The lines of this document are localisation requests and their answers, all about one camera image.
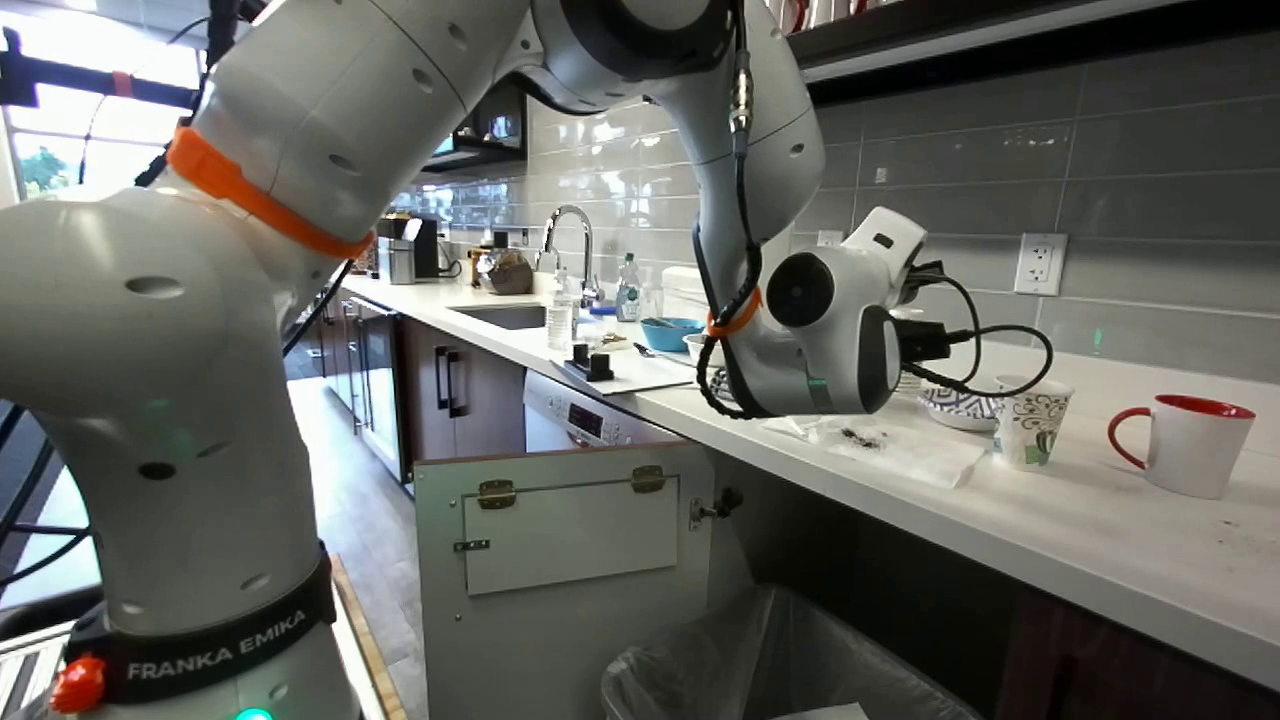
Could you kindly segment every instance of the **white cabinet door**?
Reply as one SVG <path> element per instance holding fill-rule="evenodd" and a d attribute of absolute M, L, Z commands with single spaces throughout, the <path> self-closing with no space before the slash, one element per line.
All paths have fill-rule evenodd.
<path fill-rule="evenodd" d="M 434 720 L 601 720 L 610 659 L 749 584 L 718 493 L 695 442 L 420 462 Z"/>

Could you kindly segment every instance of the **kitchen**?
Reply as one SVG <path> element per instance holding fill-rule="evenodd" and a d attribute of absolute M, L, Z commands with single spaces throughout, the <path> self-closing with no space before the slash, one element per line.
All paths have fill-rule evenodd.
<path fill-rule="evenodd" d="M 1080 435 L 1098 439 L 1109 413 L 1145 405 L 1162 387 L 1195 387 L 1256 409 L 1260 425 L 1242 459 L 1248 485 L 1242 485 L 1243 495 L 1234 495 L 1234 510 L 1235 498 L 1242 510 L 1277 506 L 1280 294 L 1273 276 L 1280 219 L 1269 209 L 1280 149 L 1273 131 L 1277 63 L 1277 30 L 1256 30 L 824 104 L 830 177 L 794 233 L 850 233 L 872 205 L 922 219 L 927 256 L 949 258 L 975 292 L 986 318 L 1036 323 L 1070 357 L 1060 366 L 1071 366 L 1080 383 L 1070 425 L 1080 421 Z M 610 256 L 619 252 L 635 252 L 646 267 L 693 262 L 695 183 L 674 129 L 642 104 L 595 118 L 527 104 L 524 165 L 438 173 L 410 186 L 400 205 L 434 198 L 434 213 L 440 213 L 440 194 L 453 198 L 449 214 L 477 227 L 540 227 L 558 205 L 571 198 L 595 214 L 603 235 L 595 267 L 610 267 Z M 1060 294 L 1017 294 L 1010 286 L 1020 233 L 1070 233 Z M 922 294 L 922 304 L 949 323 L 965 323 L 949 294 Z M 679 405 L 635 395 L 635 413 L 708 447 L 738 447 L 738 429 L 703 414 L 689 421 Z M 806 435 L 768 435 L 768 442 L 743 451 L 753 451 L 749 462 L 870 510 L 860 486 L 837 486 L 834 475 L 784 459 L 807 451 Z M 1071 486 L 1053 485 L 1045 495 L 1070 498 Z M 922 504 L 927 506 L 917 493 L 914 510 L 892 522 L 962 556 L 993 558 L 993 548 L 965 532 L 949 536 L 951 528 L 922 514 Z M 1204 510 L 1204 504 L 1175 506 L 1184 521 Z M 1269 536 L 1226 541 L 1269 548 Z M 1273 551 L 1266 551 L 1260 574 L 1277 578 Z M 1060 574 L 1045 584 L 1093 611 L 1117 599 L 1080 599 Z M 1126 603 L 1114 621 L 1140 625 L 1140 632 L 1162 625 L 1150 609 Z M 1277 674 L 1269 679 L 1256 662 L 1243 674 L 1277 688 Z"/>

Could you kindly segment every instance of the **cup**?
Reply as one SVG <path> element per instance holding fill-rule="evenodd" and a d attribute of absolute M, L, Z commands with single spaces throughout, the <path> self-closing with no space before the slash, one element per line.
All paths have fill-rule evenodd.
<path fill-rule="evenodd" d="M 1120 425 L 1150 414 L 1150 459 L 1120 442 Z M 1154 409 L 1126 409 L 1109 425 L 1114 447 L 1154 485 L 1217 498 L 1230 493 L 1235 454 L 1252 429 L 1252 413 L 1207 395 L 1158 395 Z"/>
<path fill-rule="evenodd" d="M 995 447 L 1011 462 L 1036 467 L 1049 462 L 1057 431 L 1063 429 L 1071 405 L 1070 383 L 1042 380 L 1036 387 L 999 398 L 995 409 Z"/>

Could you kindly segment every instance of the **electrical outlet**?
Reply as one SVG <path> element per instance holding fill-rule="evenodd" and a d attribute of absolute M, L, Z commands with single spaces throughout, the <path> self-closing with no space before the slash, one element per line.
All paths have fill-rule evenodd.
<path fill-rule="evenodd" d="M 1011 272 L 1011 292 L 1057 294 L 1070 258 L 1070 233 L 1024 233 Z"/>

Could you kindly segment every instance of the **faucet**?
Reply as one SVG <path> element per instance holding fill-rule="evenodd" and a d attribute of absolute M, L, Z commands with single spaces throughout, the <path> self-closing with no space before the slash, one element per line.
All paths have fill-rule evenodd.
<path fill-rule="evenodd" d="M 585 224 L 585 285 L 582 286 L 585 286 L 585 301 L 590 301 L 591 294 L 591 214 L 585 209 L 559 205 L 551 213 L 548 235 L 544 235 L 544 256 L 558 252 L 551 242 L 558 242 L 558 227 L 559 227 L 563 214 L 576 214 Z"/>

